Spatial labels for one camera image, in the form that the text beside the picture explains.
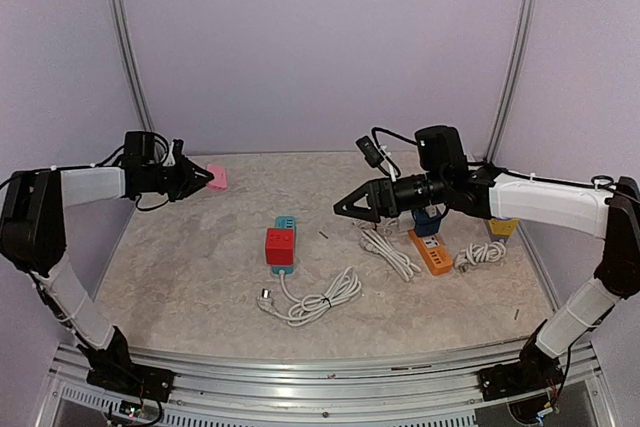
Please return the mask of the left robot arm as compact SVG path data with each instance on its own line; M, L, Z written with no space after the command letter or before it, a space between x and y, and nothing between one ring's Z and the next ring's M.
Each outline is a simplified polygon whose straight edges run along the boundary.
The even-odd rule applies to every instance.
M165 401L174 374L135 363L125 335L90 298L67 255L66 210L103 200L139 202L145 194L174 203L214 178L184 155L182 140L129 131L99 163L16 171L2 183L1 254L31 278L40 300L75 337L89 362L89 384Z

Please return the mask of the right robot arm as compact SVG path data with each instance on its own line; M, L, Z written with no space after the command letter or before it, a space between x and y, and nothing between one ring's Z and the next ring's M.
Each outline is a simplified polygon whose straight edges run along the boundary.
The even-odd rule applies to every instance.
M569 228L604 242L593 277L529 337L516 362L478 374L486 400L559 384L559 358L622 299L639 292L639 187L629 177L588 184L525 175L467 159L456 128L414 134L422 173L374 179L339 200L335 214L372 223L429 205L479 219L518 219Z

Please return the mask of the red cube socket adapter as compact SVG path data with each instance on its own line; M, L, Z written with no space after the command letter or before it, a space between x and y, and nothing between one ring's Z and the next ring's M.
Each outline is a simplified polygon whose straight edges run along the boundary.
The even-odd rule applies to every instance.
M293 229L269 228L265 238L266 263L276 266L294 264L295 231Z

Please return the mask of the pink plug adapter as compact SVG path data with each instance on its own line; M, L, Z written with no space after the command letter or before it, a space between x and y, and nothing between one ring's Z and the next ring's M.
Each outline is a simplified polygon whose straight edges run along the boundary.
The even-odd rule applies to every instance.
M210 190L225 191L228 189L228 176L224 167L208 164L207 171L213 176L213 179L207 183L207 187Z

